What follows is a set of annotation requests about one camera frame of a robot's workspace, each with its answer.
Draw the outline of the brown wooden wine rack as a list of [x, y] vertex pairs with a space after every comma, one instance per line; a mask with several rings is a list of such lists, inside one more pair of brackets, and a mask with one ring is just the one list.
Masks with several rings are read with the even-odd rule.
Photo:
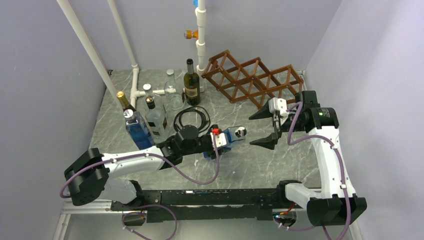
[[287, 102], [294, 103], [304, 85], [304, 79], [291, 64], [270, 70], [260, 57], [240, 63], [228, 49], [209, 58], [201, 76], [230, 103], [249, 100], [258, 109], [267, 99], [281, 98], [284, 93], [291, 94]]

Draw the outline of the orange valve fitting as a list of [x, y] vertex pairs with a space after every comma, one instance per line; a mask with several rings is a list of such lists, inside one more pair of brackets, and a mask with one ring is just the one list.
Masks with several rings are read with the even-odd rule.
[[184, 38], [187, 39], [187, 40], [190, 40], [190, 39], [196, 39], [196, 40], [198, 40], [199, 39], [199, 32], [198, 32], [198, 30], [195, 30], [195, 31], [186, 30], [183, 33], [183, 35], [184, 35]]

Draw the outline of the clear glass bottle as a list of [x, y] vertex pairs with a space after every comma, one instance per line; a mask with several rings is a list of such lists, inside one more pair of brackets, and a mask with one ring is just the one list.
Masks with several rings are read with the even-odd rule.
[[144, 93], [145, 93], [145, 97], [146, 98], [148, 98], [148, 97], [151, 97], [151, 98], [154, 98], [154, 91], [153, 91], [153, 89], [152, 89], [152, 86], [151, 86], [151, 84], [150, 83], [146, 83], [146, 84], [144, 84], [143, 86], [142, 86], [142, 88], [143, 88], [143, 90], [144, 90]]
[[180, 110], [185, 106], [185, 97], [183, 89], [177, 85], [173, 69], [166, 71], [166, 82], [164, 84], [164, 93], [171, 110]]

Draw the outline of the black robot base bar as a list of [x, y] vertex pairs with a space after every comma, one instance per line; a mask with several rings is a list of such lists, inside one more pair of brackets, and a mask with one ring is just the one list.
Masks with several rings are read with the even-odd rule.
[[144, 190], [132, 203], [114, 201], [112, 211], [143, 211], [147, 223], [178, 220], [271, 221], [293, 203], [279, 188]]

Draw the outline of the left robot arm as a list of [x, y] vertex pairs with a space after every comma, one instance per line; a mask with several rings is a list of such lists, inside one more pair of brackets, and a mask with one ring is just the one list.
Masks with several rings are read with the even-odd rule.
[[[207, 133], [199, 135], [195, 126], [186, 125], [167, 140], [137, 151], [100, 153], [98, 148], [90, 148], [64, 171], [65, 184], [59, 196], [71, 199], [74, 206], [104, 199], [137, 210], [144, 203], [140, 184], [133, 180], [119, 181], [117, 178], [168, 168], [173, 168], [192, 183], [209, 185], [218, 177], [222, 155], [230, 151], [238, 140], [245, 140], [245, 129], [241, 128], [241, 133], [238, 130], [238, 127], [222, 130], [213, 125]], [[216, 160], [215, 174], [211, 180], [196, 180], [178, 168], [185, 156], [194, 154]]]

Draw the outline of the white PVC pipe frame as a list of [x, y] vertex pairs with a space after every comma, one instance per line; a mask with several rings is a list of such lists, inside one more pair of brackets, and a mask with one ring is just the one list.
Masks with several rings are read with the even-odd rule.
[[[116, 104], [120, 106], [120, 101], [118, 100], [116, 93], [117, 90], [112, 83], [110, 75], [104, 65], [103, 60], [98, 54], [94, 44], [90, 40], [87, 32], [84, 29], [83, 24], [79, 20], [76, 12], [74, 11], [73, 6], [68, 0], [58, 0], [57, 1], [59, 7], [64, 13], [66, 19], [70, 23], [72, 29], [77, 35], [79, 41], [81, 42], [83, 48], [88, 54], [91, 62], [99, 73], [101, 79], [103, 80], [107, 90], [111, 93], [113, 99]], [[108, 2], [109, 8], [111, 10], [111, 14], [119, 31], [120, 37], [124, 44], [125, 50], [128, 54], [131, 67], [132, 67], [132, 82], [130, 89], [130, 103], [134, 106], [137, 103], [137, 99], [141, 98], [145, 95], [145, 92], [138, 90], [138, 80], [139, 80], [139, 72], [140, 68], [135, 58], [134, 52], [132, 50], [131, 44], [129, 42], [129, 38], [125, 31], [121, 16], [116, 6], [116, 2], [114, 0], [109, 0]], [[206, 27], [206, 2], [204, 0], [198, 0], [196, 8], [194, 10], [196, 16], [196, 24], [197, 24], [197, 40], [195, 42], [197, 48], [197, 56], [198, 56], [198, 65], [196, 66], [197, 73], [201, 76], [206, 71], [206, 41], [205, 41], [205, 27]]]

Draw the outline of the brown gold-capped wine bottle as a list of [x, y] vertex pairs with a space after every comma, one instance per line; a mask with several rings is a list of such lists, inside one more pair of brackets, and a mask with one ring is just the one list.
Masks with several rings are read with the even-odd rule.
[[131, 105], [130, 101], [127, 99], [125, 93], [123, 91], [118, 91], [116, 93], [116, 97], [119, 100], [123, 111], [125, 110], [132, 110], [133, 112], [136, 112], [137, 110]]

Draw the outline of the blue label clear bottle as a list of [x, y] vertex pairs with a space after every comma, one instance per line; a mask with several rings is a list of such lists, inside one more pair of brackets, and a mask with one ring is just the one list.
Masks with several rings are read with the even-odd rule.
[[126, 109], [123, 112], [125, 129], [139, 150], [144, 150], [155, 145], [153, 137], [138, 111]]
[[244, 126], [231, 126], [232, 128], [232, 149], [242, 144], [247, 135], [247, 129]]

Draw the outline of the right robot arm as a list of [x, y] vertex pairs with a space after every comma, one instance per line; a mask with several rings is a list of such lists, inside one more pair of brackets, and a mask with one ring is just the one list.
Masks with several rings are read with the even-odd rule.
[[303, 90], [295, 95], [294, 105], [288, 106], [285, 99], [274, 97], [249, 117], [265, 118], [272, 119], [273, 133], [250, 144], [274, 150], [283, 133], [287, 133], [290, 146], [310, 140], [320, 173], [320, 192], [298, 180], [283, 180], [275, 194], [276, 203], [282, 208], [295, 203], [306, 210], [314, 227], [353, 223], [367, 209], [367, 202], [357, 196], [345, 167], [336, 111], [322, 107], [314, 90]]

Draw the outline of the aluminium rail frame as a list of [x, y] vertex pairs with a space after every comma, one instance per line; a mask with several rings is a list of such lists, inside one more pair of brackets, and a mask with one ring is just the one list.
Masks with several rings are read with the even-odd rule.
[[[74, 205], [71, 199], [64, 202], [62, 214], [122, 214], [124, 215], [124, 225], [142, 226], [146, 221], [146, 214], [144, 211], [112, 211], [111, 206], [114, 201], [106, 199], [95, 199], [92, 202]], [[282, 229], [289, 229], [294, 231], [296, 229], [296, 211], [300, 210], [300, 206], [293, 204], [292, 207], [285, 209], [273, 216], [275, 221]]]

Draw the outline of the dark green wine bottle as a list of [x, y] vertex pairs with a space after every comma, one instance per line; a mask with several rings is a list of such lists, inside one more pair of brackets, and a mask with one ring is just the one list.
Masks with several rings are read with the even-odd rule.
[[194, 61], [191, 58], [186, 60], [186, 65], [187, 72], [183, 77], [185, 98], [190, 106], [197, 106], [201, 102], [200, 77], [194, 70]]

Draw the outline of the dark bottle black cap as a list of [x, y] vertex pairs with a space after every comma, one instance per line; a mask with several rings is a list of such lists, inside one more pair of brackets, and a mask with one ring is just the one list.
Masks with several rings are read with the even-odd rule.
[[145, 102], [148, 108], [145, 118], [152, 134], [157, 138], [164, 138], [168, 122], [163, 106], [156, 104], [152, 96], [148, 96]]

